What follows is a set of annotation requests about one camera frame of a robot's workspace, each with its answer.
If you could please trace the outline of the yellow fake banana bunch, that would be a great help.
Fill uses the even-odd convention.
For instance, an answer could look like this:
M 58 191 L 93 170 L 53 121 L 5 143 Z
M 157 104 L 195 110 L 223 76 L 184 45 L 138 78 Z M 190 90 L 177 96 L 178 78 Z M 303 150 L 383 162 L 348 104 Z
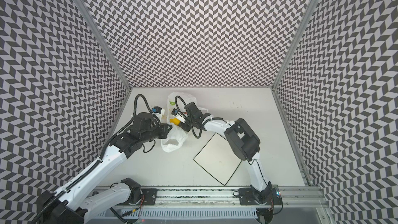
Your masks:
M 181 121 L 178 118 L 170 119 L 170 123 L 174 125 L 180 125 Z

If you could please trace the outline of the white printed plastic bag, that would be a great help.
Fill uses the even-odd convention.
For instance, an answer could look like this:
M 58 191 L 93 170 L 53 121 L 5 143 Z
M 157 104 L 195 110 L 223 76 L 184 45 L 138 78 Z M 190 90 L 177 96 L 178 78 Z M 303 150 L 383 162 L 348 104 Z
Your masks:
M 162 120 L 165 120 L 167 124 L 170 124 L 172 126 L 172 130 L 168 134 L 168 137 L 165 140 L 161 141 L 161 146 L 164 152 L 173 152 L 181 148 L 189 136 L 189 132 L 184 131 L 178 125 L 170 123 L 170 119 L 172 116 L 171 112 L 173 109 L 177 109 L 177 104 L 175 101 L 176 96 L 180 96 L 186 104 L 194 102 L 197 105 L 196 97 L 189 93 L 173 92 L 168 96 L 166 101 L 165 116 L 162 118 Z M 182 100 L 178 100 L 178 106 L 181 112 L 185 111 Z

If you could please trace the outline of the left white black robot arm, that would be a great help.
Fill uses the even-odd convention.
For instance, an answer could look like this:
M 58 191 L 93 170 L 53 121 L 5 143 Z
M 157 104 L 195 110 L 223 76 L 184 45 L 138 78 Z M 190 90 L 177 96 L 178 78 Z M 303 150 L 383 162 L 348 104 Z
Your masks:
M 146 196 L 139 183 L 125 178 L 94 196 L 90 193 L 116 167 L 147 142 L 166 139 L 172 126 L 161 123 L 154 113 L 134 115 L 104 145 L 100 155 L 75 178 L 54 192 L 41 194 L 34 224 L 85 224 L 118 204 L 141 207 Z

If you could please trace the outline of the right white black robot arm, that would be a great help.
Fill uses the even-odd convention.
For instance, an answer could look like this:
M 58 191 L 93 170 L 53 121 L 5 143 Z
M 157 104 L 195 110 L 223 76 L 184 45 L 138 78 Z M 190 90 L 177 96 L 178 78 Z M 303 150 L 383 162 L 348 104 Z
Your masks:
M 204 131 L 214 132 L 228 142 L 238 159 L 247 162 L 250 187 L 257 204 L 277 203 L 279 195 L 265 176 L 260 161 L 260 139 L 244 119 L 227 121 L 210 113 L 204 114 L 194 102 L 184 104 L 183 111 L 177 106 L 176 112 L 188 124 L 195 138 L 199 139 Z

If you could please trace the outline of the white square black-edged mat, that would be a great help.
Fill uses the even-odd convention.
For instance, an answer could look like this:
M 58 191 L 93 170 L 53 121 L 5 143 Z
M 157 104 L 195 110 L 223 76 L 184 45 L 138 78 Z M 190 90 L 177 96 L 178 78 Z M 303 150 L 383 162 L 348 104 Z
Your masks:
M 242 162 L 229 142 L 219 134 L 214 134 L 193 160 L 223 186 L 227 185 Z

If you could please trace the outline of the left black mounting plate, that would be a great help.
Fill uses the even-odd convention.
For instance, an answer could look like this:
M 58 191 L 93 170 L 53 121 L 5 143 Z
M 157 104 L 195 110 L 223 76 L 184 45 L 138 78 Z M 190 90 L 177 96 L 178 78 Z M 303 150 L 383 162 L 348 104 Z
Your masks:
M 125 202 L 128 205 L 154 205 L 157 198 L 156 188 L 135 188 Z

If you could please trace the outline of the black mounting plate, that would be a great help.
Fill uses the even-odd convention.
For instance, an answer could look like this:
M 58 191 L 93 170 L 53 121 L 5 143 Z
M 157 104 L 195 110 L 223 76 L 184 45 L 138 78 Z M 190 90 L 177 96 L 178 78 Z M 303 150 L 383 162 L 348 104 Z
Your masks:
M 280 192 L 273 188 L 271 193 L 261 201 L 258 201 L 253 193 L 251 188 L 239 188 L 237 190 L 237 196 L 241 206 L 249 206 L 249 205 L 264 205 L 264 206 L 282 206 L 283 200 Z
M 135 188 L 125 202 L 128 205 L 154 205 L 157 198 L 156 188 Z

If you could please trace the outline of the white ventilation grille strip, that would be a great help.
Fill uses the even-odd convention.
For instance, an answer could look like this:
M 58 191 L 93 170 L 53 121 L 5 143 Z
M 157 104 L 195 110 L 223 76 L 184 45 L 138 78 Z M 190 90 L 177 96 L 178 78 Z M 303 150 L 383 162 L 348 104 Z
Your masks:
M 123 219 L 200 220 L 200 219 L 256 219 L 253 208 L 144 208 L 130 212 L 120 211 Z

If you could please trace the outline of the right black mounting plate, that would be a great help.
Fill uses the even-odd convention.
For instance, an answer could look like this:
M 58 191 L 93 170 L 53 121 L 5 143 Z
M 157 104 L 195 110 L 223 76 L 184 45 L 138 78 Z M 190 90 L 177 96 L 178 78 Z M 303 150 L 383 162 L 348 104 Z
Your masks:
M 241 206 L 249 206 L 249 205 L 264 205 L 264 206 L 282 206 L 283 200 L 280 192 L 273 188 L 271 193 L 261 201 L 258 201 L 253 193 L 251 188 L 239 188 L 237 190 L 237 196 Z

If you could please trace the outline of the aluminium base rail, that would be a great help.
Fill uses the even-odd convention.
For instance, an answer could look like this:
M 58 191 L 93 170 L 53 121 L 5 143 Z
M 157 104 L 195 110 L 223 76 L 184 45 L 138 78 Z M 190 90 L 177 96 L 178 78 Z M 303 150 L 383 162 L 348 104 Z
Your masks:
M 235 187 L 160 187 L 154 205 L 144 205 L 158 208 L 184 207 L 271 207 L 264 205 L 241 206 Z M 327 207 L 328 203 L 323 192 L 318 187 L 310 186 L 275 186 L 282 196 L 283 207 Z

